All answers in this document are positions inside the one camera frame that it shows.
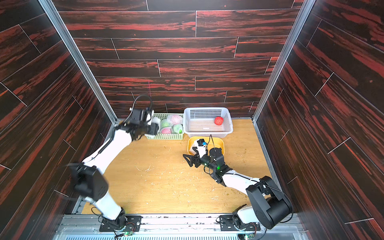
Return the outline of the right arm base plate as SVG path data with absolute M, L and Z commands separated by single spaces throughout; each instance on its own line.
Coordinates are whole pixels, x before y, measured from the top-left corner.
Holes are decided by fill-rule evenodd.
M 221 231 L 253 231 L 261 230 L 258 223 L 244 223 L 237 215 L 220 215 L 216 222 L 220 225 Z

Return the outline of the red apple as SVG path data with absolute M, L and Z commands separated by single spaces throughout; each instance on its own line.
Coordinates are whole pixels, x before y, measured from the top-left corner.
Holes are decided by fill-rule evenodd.
M 216 117 L 216 118 L 214 119 L 214 123 L 215 123 L 215 125 L 217 125 L 217 126 L 221 126 L 221 125 L 224 123 L 224 118 L 222 118 L 222 117 Z

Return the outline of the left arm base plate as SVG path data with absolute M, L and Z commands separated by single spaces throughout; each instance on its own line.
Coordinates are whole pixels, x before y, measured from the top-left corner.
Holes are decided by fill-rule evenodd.
M 118 217 L 116 220 L 109 220 L 102 217 L 102 222 L 99 228 L 101 233 L 123 233 L 123 232 L 138 232 L 142 223 L 142 216 L 125 215 Z

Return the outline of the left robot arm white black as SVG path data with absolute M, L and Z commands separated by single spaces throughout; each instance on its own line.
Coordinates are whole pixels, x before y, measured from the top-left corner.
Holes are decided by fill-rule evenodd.
M 103 220 L 120 231 L 127 224 L 126 213 L 109 193 L 104 173 L 117 155 L 144 135 L 156 135 L 159 125 L 153 123 L 154 110 L 132 109 L 130 115 L 113 128 L 110 138 L 79 164 L 69 164 L 74 190 L 96 207 Z

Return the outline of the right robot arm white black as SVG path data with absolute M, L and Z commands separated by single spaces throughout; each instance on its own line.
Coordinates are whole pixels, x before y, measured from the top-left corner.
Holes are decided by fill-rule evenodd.
M 251 205 L 237 208 L 230 221 L 242 231 L 250 224 L 262 225 L 271 230 L 283 219 L 293 214 L 293 206 L 288 196 L 282 192 L 272 178 L 251 178 L 230 168 L 224 159 L 221 148 L 212 148 L 202 156 L 197 147 L 195 155 L 184 154 L 183 158 L 190 167 L 208 168 L 207 174 L 218 184 L 245 194 Z

